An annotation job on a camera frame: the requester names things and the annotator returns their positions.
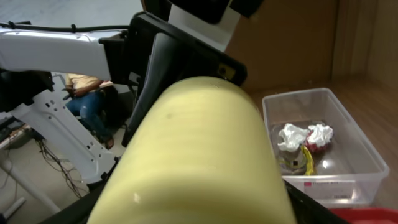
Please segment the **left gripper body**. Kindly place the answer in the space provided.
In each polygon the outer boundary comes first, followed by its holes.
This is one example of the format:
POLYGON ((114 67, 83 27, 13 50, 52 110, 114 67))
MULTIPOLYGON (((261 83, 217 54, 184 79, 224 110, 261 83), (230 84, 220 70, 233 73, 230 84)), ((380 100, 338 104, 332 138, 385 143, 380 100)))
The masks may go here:
POLYGON ((192 29, 206 37, 214 37, 213 26, 224 23, 234 29, 228 13, 237 12, 249 18, 260 7, 261 1, 232 0, 174 0, 144 1, 144 11, 136 13, 128 28, 118 38, 109 37, 99 40, 104 45, 112 81, 125 85, 130 72, 142 78, 149 71, 143 66, 154 58, 154 44, 159 37, 169 37, 176 41, 180 53, 169 53, 172 62, 177 63, 179 70, 188 66, 191 70, 199 69, 201 76, 225 78, 235 85, 242 85, 247 77, 246 66, 227 56, 223 51, 212 47, 209 41, 197 37, 172 25, 171 8, 175 6, 183 15, 198 21, 192 29))

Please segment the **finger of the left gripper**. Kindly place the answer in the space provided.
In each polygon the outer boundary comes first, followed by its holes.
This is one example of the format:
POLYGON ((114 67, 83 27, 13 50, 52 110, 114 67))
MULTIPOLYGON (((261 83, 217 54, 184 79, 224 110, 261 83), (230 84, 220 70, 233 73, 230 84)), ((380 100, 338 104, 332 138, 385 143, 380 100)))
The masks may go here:
POLYGON ((156 34, 142 91, 123 136, 124 147, 129 144, 140 123, 162 92, 177 81, 186 62, 187 50, 179 41, 166 34, 156 34))

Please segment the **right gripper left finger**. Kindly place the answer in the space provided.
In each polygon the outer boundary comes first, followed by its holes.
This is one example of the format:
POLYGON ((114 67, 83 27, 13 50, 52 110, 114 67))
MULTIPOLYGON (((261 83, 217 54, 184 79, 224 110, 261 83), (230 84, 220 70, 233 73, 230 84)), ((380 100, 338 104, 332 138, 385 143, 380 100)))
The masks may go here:
POLYGON ((118 161, 116 161, 115 165, 113 165, 105 181, 100 183, 97 188, 73 204, 69 205, 67 208, 40 222, 40 224, 86 224, 88 222, 88 217, 95 206, 95 203, 99 199, 108 179, 110 178, 110 175, 113 173, 113 170, 116 168, 117 164, 118 161))

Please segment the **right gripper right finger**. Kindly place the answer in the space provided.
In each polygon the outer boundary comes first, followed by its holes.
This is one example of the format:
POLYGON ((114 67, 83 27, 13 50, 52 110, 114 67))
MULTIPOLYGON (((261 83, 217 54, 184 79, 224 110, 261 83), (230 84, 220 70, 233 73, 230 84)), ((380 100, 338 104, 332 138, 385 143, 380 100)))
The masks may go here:
POLYGON ((348 224, 329 209, 284 181, 298 224, 348 224))

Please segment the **yellow wrapper strip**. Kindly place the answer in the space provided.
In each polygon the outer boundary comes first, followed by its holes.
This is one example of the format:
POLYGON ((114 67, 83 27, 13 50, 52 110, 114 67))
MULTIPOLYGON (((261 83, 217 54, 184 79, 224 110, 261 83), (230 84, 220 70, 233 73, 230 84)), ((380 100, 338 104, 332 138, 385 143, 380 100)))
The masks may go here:
POLYGON ((304 146, 294 152, 280 151, 278 162, 283 175, 315 175, 315 163, 310 151, 304 146))

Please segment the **red foil wrapper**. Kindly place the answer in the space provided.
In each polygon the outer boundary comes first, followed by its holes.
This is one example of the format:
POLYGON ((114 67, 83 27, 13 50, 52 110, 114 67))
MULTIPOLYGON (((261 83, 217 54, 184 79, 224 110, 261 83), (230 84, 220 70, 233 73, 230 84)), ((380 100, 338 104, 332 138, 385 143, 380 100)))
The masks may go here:
POLYGON ((329 148, 332 137, 329 134, 316 133, 311 130, 304 141, 304 146, 311 153, 318 153, 329 148))

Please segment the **white tissue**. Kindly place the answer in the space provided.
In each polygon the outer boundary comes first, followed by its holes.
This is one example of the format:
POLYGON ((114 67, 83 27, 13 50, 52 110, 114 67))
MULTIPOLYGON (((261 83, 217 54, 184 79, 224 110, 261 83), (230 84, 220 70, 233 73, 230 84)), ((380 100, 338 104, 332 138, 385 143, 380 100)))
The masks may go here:
POLYGON ((293 124, 287 123, 279 131, 278 135, 283 139, 281 143, 278 143, 278 148, 281 151, 295 152, 300 145, 306 140, 310 131, 308 129, 302 129, 293 124))
POLYGON ((334 135, 334 130, 328 125, 316 124, 308 127, 310 134, 307 136, 307 143, 309 145, 316 145, 317 147, 326 146, 331 143, 334 135))

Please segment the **yellow plastic cup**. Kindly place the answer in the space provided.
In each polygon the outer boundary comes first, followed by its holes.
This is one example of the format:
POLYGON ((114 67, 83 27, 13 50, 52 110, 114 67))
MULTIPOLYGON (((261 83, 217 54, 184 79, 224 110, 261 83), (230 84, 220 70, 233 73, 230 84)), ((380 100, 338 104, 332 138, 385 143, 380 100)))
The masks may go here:
POLYGON ((295 223, 259 111, 236 85, 168 87, 135 132, 90 223, 295 223))

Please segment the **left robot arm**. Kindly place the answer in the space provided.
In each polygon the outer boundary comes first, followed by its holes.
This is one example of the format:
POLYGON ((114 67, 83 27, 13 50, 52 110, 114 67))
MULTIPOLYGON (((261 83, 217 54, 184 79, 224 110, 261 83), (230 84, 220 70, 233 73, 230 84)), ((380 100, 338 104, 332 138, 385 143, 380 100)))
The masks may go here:
POLYGON ((241 62, 147 11, 128 25, 1 24, 1 111, 57 145, 90 189, 107 181, 118 159, 67 110, 74 96, 68 73, 129 87, 134 100, 123 146, 173 83, 209 76, 239 86, 247 77, 241 62))

